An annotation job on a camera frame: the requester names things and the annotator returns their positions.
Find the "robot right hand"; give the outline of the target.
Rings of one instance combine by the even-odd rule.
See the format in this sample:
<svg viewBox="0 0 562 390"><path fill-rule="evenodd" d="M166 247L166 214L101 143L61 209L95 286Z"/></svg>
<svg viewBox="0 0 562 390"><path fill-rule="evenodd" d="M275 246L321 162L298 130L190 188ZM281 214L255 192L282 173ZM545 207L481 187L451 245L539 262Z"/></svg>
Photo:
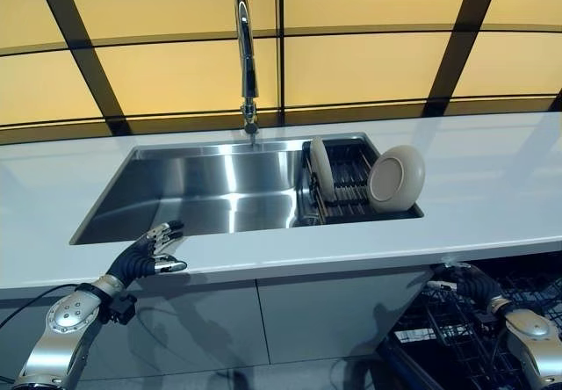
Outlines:
<svg viewBox="0 0 562 390"><path fill-rule="evenodd" d="M487 308L492 300L502 296L499 283L473 264L433 264L431 269L434 276L429 287L468 297L480 307Z"/></svg>

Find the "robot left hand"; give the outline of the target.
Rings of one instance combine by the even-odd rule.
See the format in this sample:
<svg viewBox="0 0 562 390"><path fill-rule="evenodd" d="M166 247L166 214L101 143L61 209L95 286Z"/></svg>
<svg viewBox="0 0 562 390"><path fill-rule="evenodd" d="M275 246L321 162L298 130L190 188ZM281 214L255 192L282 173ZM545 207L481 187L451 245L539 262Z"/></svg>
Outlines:
<svg viewBox="0 0 562 390"><path fill-rule="evenodd" d="M138 278L185 270L185 261L163 251L184 236L183 228L182 221L169 220L149 229L117 256L107 274L127 288Z"/></svg>

